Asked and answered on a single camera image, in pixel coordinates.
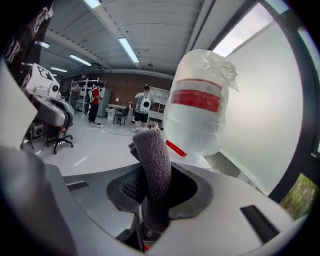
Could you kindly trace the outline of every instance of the white table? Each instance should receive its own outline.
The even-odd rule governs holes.
[[[108,110],[108,108],[105,109],[105,111],[108,113],[108,119],[109,120],[112,120],[114,121],[114,118],[115,118],[115,114],[119,114],[122,112],[122,110],[124,110],[125,108],[127,108],[127,106],[121,106],[121,105],[116,105],[116,104],[108,104],[108,107],[109,108],[113,108],[111,110],[111,112]],[[126,116],[125,120],[127,121],[127,124],[131,123],[132,121],[132,116],[133,116],[133,113],[134,113],[134,109],[131,107],[129,109],[129,113],[128,115]]]

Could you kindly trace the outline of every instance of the brick wall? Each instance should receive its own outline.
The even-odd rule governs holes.
[[[155,76],[141,75],[141,74],[121,74],[121,73],[100,73],[88,74],[89,79],[97,79],[107,81],[106,88],[111,91],[110,104],[116,103],[116,98],[119,98],[119,105],[129,106],[129,102],[136,105],[135,96],[137,93],[144,91],[144,86],[147,84],[151,87],[170,90],[172,85],[171,79],[159,78]],[[61,80],[60,91],[65,92],[69,90],[71,78]],[[158,110],[158,104],[153,104],[151,110]]]

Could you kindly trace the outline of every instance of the white wall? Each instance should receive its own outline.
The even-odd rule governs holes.
[[[277,24],[227,57],[239,92],[230,90],[221,152],[266,195],[293,157],[303,114],[301,78]]]

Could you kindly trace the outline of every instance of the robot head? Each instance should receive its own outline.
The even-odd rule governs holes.
[[[34,63],[21,85],[25,93],[43,95],[56,98],[59,92],[59,83],[52,73],[44,67]]]

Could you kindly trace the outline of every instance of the plastic water jug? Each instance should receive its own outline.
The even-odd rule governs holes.
[[[227,59],[209,50],[192,50],[182,58],[163,117],[166,144],[180,156],[218,152],[229,87],[238,89],[236,75]]]

